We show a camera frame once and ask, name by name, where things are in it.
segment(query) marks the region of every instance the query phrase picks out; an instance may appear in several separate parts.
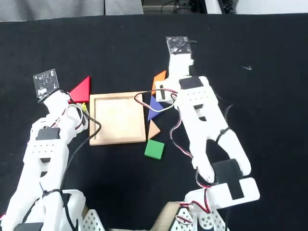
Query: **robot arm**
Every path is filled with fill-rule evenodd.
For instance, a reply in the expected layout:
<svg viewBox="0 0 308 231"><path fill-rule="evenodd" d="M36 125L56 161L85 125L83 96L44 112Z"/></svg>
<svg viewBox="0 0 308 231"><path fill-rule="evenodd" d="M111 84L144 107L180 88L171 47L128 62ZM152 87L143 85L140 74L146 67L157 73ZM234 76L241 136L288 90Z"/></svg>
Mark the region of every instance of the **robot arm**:
<svg viewBox="0 0 308 231"><path fill-rule="evenodd" d="M187 44L186 49L177 52L184 44ZM207 182L215 182L206 191L209 205L213 209L224 208L259 199L255 180L244 179L251 172L250 162L236 134L228 127L207 78L190 76L193 60L188 38L167 37L167 45L170 53L169 77L155 82L155 88L178 92L174 106L180 113L190 141L192 166ZM156 100L170 103L171 94L168 91L156 91ZM210 163L206 154L208 139L216 141L230 159ZM204 190L193 191L187 194L185 200L202 198L200 203L204 204L204 194Z"/></svg>
<svg viewBox="0 0 308 231"><path fill-rule="evenodd" d="M69 104L70 97L60 91L59 86L53 85L55 81L57 83L55 70L37 74L34 80L36 83L36 79L44 81L44 78L51 77L53 82L47 82L54 89L43 84L37 88L37 93L49 93L43 102L49 114L32 125L23 171L1 223L3 231L24 230L23 225L36 223L39 227L31 226L31 230L70 230L60 194L55 192L42 197L42 190L60 188L69 154L67 145L78 133L88 128L88 120L84 118L80 107ZM85 197L77 190L63 193L70 194L68 208L75 225L84 208Z"/></svg>

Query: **yellow triangle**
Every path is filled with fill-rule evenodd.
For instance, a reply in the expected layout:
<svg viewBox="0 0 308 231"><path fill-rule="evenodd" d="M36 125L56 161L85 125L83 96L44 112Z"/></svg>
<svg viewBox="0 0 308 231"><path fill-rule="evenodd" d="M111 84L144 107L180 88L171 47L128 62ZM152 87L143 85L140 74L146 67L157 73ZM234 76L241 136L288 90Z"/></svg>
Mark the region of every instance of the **yellow triangle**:
<svg viewBox="0 0 308 231"><path fill-rule="evenodd" d="M150 127L149 127L149 135L148 140L152 139L154 136L156 136L160 132L160 129L158 126L151 120L150 121Z"/></svg>

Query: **wooden tray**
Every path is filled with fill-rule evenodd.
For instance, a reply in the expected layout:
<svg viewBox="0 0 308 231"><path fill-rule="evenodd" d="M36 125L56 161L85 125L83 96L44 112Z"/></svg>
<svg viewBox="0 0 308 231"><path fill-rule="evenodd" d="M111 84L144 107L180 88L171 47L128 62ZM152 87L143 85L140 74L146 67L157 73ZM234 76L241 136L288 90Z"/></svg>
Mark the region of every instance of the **wooden tray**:
<svg viewBox="0 0 308 231"><path fill-rule="evenodd" d="M102 124L90 145L145 141L143 106L138 92L90 95L90 116ZM98 125L90 121L90 135Z"/></svg>

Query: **black cloth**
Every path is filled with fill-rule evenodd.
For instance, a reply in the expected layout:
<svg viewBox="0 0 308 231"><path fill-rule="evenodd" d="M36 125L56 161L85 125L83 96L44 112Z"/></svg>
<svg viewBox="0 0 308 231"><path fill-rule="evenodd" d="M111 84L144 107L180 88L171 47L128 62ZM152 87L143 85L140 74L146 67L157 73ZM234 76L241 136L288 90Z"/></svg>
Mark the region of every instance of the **black cloth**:
<svg viewBox="0 0 308 231"><path fill-rule="evenodd" d="M168 68L166 36L198 41L195 70L225 101L252 165L260 200L232 208L236 231L304 230L308 142L307 14L153 15L0 23L0 211L16 190L32 123L46 115L32 76L56 68L71 90L87 75L92 94L149 90ZM228 102L220 101L224 110ZM146 143L89 146L76 156L66 188L81 190L107 227L149 229L163 206L197 189L190 159L169 140L169 110L154 119L162 160ZM78 135L73 151L87 136ZM175 139L188 147L183 127ZM211 160L221 153L208 146Z"/></svg>

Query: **perforated metal bracket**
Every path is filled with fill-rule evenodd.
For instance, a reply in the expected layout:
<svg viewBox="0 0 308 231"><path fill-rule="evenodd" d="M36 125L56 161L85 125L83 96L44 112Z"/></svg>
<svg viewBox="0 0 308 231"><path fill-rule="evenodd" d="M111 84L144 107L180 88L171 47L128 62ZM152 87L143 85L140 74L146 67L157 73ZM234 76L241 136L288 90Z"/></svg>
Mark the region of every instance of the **perforated metal bracket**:
<svg viewBox="0 0 308 231"><path fill-rule="evenodd" d="M82 231L105 231L95 209L90 209L83 219Z"/></svg>
<svg viewBox="0 0 308 231"><path fill-rule="evenodd" d="M183 218L186 218L188 220L193 221L193 217L191 216L190 212L188 209L181 207L178 210L178 213L176 216L180 216ZM203 230L210 230L210 231L225 231L225 222L219 215L217 210L212 210L210 214L207 214L205 212L200 212L196 214L197 216L197 221L199 225L195 224L181 224L178 222L178 220L174 219L173 223L170 226L170 231L197 231L200 229Z"/></svg>

